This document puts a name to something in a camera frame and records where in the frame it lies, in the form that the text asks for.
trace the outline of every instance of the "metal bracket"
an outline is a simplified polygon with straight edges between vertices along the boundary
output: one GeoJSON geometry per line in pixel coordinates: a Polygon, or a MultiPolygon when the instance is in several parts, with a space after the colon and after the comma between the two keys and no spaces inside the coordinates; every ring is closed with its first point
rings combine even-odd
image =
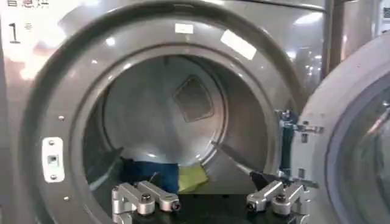
{"type": "Polygon", "coordinates": [[[59,183],[65,179],[63,166],[63,141],[59,137],[42,140],[42,169],[47,183],[59,183]]]}
{"type": "Polygon", "coordinates": [[[247,196],[247,209],[250,212],[264,211],[269,201],[274,213],[290,215],[294,212],[298,224],[309,222],[309,190],[301,183],[292,183],[284,189],[283,182],[273,181],[261,191],[247,196]]]}
{"type": "Polygon", "coordinates": [[[321,134],[324,131],[323,127],[309,126],[308,122],[304,122],[303,124],[293,124],[291,120],[293,112],[291,112],[290,110],[277,110],[276,113],[278,114],[280,119],[280,126],[283,128],[288,128],[301,133],[314,134],[321,134]]]}
{"type": "Polygon", "coordinates": [[[247,196],[246,205],[248,211],[265,211],[267,202],[269,202],[274,196],[281,193],[283,193],[283,183],[281,181],[273,181],[262,190],[247,196]]]}
{"type": "Polygon", "coordinates": [[[279,215],[289,215],[291,211],[300,215],[300,222],[308,222],[309,190],[301,184],[292,184],[287,187],[284,194],[279,194],[272,199],[272,210],[279,215]]]}
{"type": "Polygon", "coordinates": [[[148,181],[139,182],[137,188],[141,192],[151,194],[162,211],[176,212],[182,207],[176,194],[170,194],[148,181]]]}
{"type": "Polygon", "coordinates": [[[131,224],[131,216],[126,213],[137,211],[140,215],[149,215],[154,209],[154,198],[150,194],[142,194],[128,183],[112,189],[112,214],[115,223],[131,224]]]}

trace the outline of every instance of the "front-loading washer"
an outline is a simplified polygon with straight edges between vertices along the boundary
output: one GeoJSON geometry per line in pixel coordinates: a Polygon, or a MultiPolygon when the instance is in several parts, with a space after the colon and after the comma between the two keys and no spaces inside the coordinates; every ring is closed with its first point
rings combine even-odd
{"type": "Polygon", "coordinates": [[[212,142],[276,173],[274,111],[299,113],[327,67],[325,1],[5,4],[12,223],[109,223],[119,155],[201,163],[197,193],[248,194],[212,142]]]}

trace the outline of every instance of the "yellow cloth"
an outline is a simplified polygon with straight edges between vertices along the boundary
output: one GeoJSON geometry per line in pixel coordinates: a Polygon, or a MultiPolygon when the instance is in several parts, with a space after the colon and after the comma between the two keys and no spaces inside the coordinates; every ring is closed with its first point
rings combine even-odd
{"type": "Polygon", "coordinates": [[[199,163],[179,167],[179,193],[195,191],[199,185],[207,180],[206,172],[199,163]]]}

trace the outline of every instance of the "laundry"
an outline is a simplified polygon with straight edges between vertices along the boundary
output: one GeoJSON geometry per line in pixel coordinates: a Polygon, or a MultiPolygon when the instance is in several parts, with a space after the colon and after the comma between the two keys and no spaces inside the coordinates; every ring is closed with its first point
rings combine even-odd
{"type": "Polygon", "coordinates": [[[179,192],[190,193],[195,191],[201,184],[208,181],[207,174],[200,163],[191,166],[180,166],[179,169],[179,192]]]}
{"type": "Polygon", "coordinates": [[[179,191],[179,165],[163,164],[147,161],[134,161],[121,158],[123,167],[119,180],[123,183],[135,184],[148,180],[164,191],[176,194],[179,191]]]}

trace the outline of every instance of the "bolt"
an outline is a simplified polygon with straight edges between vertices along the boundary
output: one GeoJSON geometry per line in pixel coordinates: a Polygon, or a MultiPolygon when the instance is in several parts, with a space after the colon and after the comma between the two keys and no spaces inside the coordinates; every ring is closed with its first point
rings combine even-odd
{"type": "Polygon", "coordinates": [[[152,196],[150,195],[150,194],[143,194],[142,196],[141,196],[141,201],[142,202],[148,202],[148,201],[150,201],[152,199],[152,196]]]}
{"type": "Polygon", "coordinates": [[[180,204],[180,202],[178,202],[178,201],[172,202],[172,204],[171,204],[171,209],[172,209],[172,211],[177,212],[177,211],[179,211],[181,208],[182,208],[182,205],[180,204]]]}
{"type": "Polygon", "coordinates": [[[286,196],[284,194],[278,194],[275,197],[275,199],[276,199],[277,202],[285,202],[286,201],[286,196]]]}
{"type": "Polygon", "coordinates": [[[248,202],[248,204],[246,204],[246,209],[250,212],[255,212],[256,211],[256,204],[252,201],[248,202]]]}

